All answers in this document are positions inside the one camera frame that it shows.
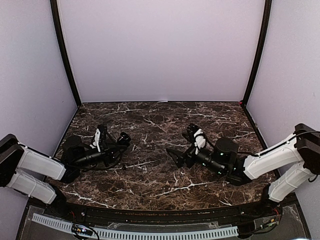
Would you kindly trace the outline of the black charging case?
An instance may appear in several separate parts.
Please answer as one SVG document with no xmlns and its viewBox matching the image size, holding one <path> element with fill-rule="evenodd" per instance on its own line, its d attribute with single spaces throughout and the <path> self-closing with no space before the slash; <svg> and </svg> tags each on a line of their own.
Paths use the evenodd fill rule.
<svg viewBox="0 0 320 240">
<path fill-rule="evenodd" d="M 117 139 L 117 143 L 119 145 L 129 146 L 130 142 L 131 142 L 131 137 L 127 133 L 121 132 L 119 135 L 119 138 Z"/>
</svg>

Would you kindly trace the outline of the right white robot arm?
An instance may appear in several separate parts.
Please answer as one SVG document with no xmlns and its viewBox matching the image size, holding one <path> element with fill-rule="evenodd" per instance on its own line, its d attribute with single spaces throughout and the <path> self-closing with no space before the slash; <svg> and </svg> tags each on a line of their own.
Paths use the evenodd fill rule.
<svg viewBox="0 0 320 240">
<path fill-rule="evenodd" d="M 183 137 L 190 143 L 185 151 L 166 149 L 178 168 L 199 163 L 224 176 L 234 186 L 242 186 L 286 165 L 291 167 L 263 189 L 255 213 L 266 217 L 292 191 L 320 174 L 320 133 L 300 123 L 286 139 L 258 153 L 240 152 L 239 145 L 227 137 L 212 144 L 203 130 L 190 124 Z"/>
</svg>

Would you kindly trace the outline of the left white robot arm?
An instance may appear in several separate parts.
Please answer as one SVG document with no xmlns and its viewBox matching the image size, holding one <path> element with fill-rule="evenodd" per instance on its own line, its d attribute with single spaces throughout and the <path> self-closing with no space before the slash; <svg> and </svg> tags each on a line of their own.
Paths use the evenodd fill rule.
<svg viewBox="0 0 320 240">
<path fill-rule="evenodd" d="M 62 145 L 61 159 L 56 159 L 22 144 L 10 133 L 0 140 L 0 186 L 51 204 L 51 210 L 58 217 L 67 218 L 71 208 L 57 198 L 58 190 L 28 172 L 69 184 L 82 171 L 105 171 L 116 166 L 130 143 L 127 133 L 121 132 L 119 138 L 114 139 L 107 127 L 100 124 L 90 144 L 85 144 L 78 135 L 68 137 Z"/>
</svg>

